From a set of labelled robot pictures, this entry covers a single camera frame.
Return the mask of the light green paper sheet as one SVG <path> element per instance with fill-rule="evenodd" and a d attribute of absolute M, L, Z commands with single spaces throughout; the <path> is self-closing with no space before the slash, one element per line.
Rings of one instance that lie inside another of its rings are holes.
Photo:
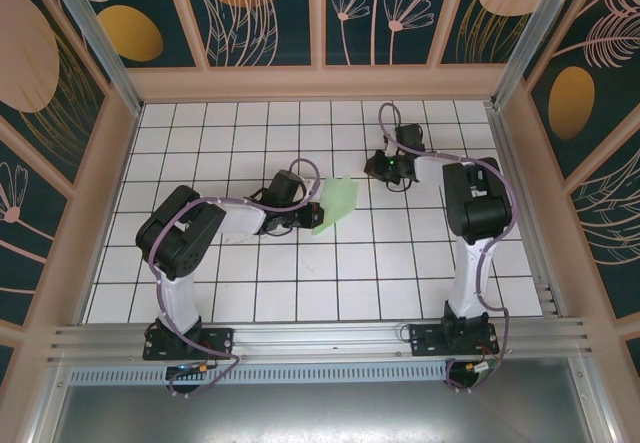
<path fill-rule="evenodd" d="M 327 178 L 320 195 L 323 222 L 311 231 L 316 236 L 352 213 L 357 204 L 359 184 L 350 176 Z"/>

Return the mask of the grey metal sheet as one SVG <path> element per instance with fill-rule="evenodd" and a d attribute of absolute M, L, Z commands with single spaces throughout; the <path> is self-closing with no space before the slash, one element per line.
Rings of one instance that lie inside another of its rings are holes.
<path fill-rule="evenodd" d="M 477 389 L 440 381 L 266 382 L 179 399 L 126 367 L 62 367 L 26 443 L 623 443 L 588 358 L 514 360 Z"/>

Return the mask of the small green circuit board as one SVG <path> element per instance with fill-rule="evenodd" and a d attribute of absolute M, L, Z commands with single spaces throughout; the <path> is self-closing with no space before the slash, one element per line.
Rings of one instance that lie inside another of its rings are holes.
<path fill-rule="evenodd" d="M 463 364 L 464 374 L 483 374 L 491 373 L 499 365 L 501 361 L 499 359 L 490 358 L 481 361 L 473 361 Z"/>
<path fill-rule="evenodd" d="M 169 366 L 165 372 L 165 379 L 170 380 L 172 378 L 180 379 L 186 378 L 189 379 L 192 375 L 198 375 L 201 373 L 206 373 L 209 370 L 216 369 L 218 367 L 217 363 L 207 363 L 207 362 L 198 362 L 198 363 L 189 363 L 189 364 L 181 364 L 176 366 Z"/>

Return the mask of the long aluminium mounting rail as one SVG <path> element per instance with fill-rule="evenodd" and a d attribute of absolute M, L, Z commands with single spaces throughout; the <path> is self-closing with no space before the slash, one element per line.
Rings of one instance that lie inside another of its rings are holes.
<path fill-rule="evenodd" d="M 404 322 L 233 324 L 232 352 L 247 364 L 408 361 Z M 46 350 L 49 363 L 133 365 L 143 361 L 145 324 L 59 327 Z M 546 359 L 592 353 L 578 318 L 515 318 L 510 321 L 507 359 Z"/>

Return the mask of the aluminium side rail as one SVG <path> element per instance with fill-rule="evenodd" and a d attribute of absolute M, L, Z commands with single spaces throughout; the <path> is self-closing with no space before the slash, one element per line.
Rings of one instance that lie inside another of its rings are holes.
<path fill-rule="evenodd" d="M 516 155 L 515 146 L 506 126 L 506 120 L 500 112 L 493 108 L 487 110 L 487 115 L 501 161 L 501 168 L 509 178 L 519 203 L 517 223 L 534 284 L 538 293 L 547 292 L 550 294 L 549 297 L 539 297 L 543 314 L 565 318 L 568 316 L 567 308 L 549 261 L 549 254 L 542 238 L 541 228 L 534 212 L 533 202 Z"/>

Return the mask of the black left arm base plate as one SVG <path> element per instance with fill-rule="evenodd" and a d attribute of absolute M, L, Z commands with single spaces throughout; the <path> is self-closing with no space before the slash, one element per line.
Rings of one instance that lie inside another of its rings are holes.
<path fill-rule="evenodd" d="M 186 337 L 207 349 L 224 352 L 223 359 L 229 359 L 233 349 L 231 328 L 196 327 L 188 331 Z M 145 361 L 205 360 L 210 355 L 188 345 L 169 328 L 155 325 L 145 332 L 142 358 Z"/>

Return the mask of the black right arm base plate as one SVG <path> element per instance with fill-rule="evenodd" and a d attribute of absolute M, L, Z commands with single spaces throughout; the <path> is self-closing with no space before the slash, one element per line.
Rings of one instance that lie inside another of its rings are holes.
<path fill-rule="evenodd" d="M 446 336 L 441 325 L 409 326 L 409 343 L 413 356 L 424 357 L 480 357 L 483 352 L 498 355 L 499 339 L 491 323 L 482 330 L 463 330 L 458 335 Z"/>

